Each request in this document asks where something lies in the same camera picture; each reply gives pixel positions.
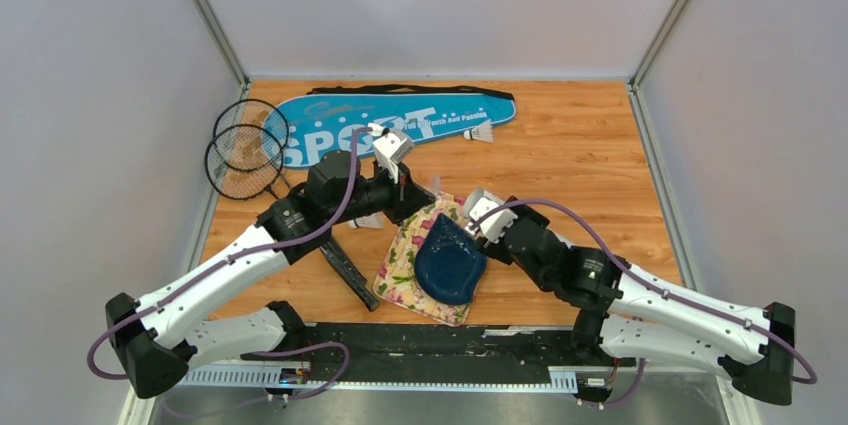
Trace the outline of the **white shuttlecock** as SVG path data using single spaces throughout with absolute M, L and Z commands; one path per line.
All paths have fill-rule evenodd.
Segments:
M 348 221 L 348 225 L 352 229 L 383 229 L 384 218 L 381 213 L 374 213 L 367 216 L 357 217 Z
M 468 141 L 495 142 L 493 124 L 490 120 L 485 120 L 479 125 L 464 130 L 462 136 Z

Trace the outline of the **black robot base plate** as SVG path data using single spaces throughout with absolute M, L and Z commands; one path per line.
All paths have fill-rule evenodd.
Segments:
M 600 351 L 582 350 L 570 328 L 318 323 L 289 334 L 277 351 L 318 345 L 296 356 L 309 378 L 324 381 L 339 366 L 345 382 L 540 384 L 553 366 L 614 366 Z

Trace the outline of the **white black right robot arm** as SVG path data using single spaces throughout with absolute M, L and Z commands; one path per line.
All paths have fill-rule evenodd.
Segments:
M 541 291 L 578 308 L 570 336 L 577 360 L 671 362 L 727 379 L 752 399 L 792 403 L 794 308 L 728 302 L 668 282 L 603 243 L 572 244 L 533 206 L 485 196 L 464 214 L 484 255 L 517 265 Z

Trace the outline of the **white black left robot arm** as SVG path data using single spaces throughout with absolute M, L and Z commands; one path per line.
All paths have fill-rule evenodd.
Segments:
M 305 332 L 285 302 L 211 321 L 209 315 L 254 283 L 296 263 L 332 237 L 332 228 L 383 213 L 395 225 L 434 204 L 409 168 L 374 166 L 365 178 L 348 151 L 326 153 L 304 182 L 261 213 L 230 245 L 190 273 L 139 298 L 105 305 L 107 337 L 137 397 L 156 397 L 191 370 L 243 354 L 274 352 L 291 360 Z

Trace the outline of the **grey shuttlecock tube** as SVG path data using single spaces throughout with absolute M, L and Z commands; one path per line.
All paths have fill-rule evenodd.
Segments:
M 486 213 L 501 206 L 504 201 L 490 191 L 478 188 L 465 199 L 463 214 L 470 223 L 478 222 Z

